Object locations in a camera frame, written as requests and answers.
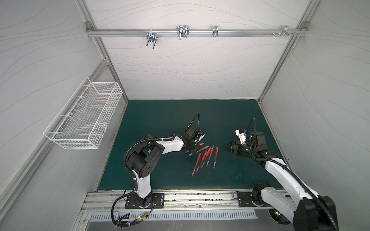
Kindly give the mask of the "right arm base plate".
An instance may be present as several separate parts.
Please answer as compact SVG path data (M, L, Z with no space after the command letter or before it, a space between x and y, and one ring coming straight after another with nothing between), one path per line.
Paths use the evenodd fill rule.
M233 199L237 201L239 208L269 208L269 204L256 205L251 199L251 192L235 191Z

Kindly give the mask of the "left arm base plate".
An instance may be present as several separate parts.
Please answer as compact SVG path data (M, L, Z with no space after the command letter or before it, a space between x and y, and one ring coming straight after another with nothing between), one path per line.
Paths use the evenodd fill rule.
M147 197L141 198L134 193L127 197L125 209L164 208L164 197L163 193L150 193Z

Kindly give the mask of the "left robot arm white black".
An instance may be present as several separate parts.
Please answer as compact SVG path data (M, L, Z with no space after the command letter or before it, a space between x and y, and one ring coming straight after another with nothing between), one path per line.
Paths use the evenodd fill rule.
M150 197L150 174L164 154L184 152L193 155L200 149L199 142L204 136L204 131L188 127L171 137L154 138L147 135L133 144L124 155L123 165L133 177L135 195L140 199Z

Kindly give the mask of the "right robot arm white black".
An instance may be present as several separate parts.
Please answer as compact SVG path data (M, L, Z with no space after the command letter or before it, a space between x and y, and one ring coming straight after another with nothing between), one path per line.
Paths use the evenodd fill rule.
M256 161L287 192L284 195L268 183L259 183L249 195L254 206L271 206L271 217L279 224L291 223L296 231L339 230L334 201L307 186L268 148L262 132L236 130L235 133L239 140L228 142L224 147L237 156Z

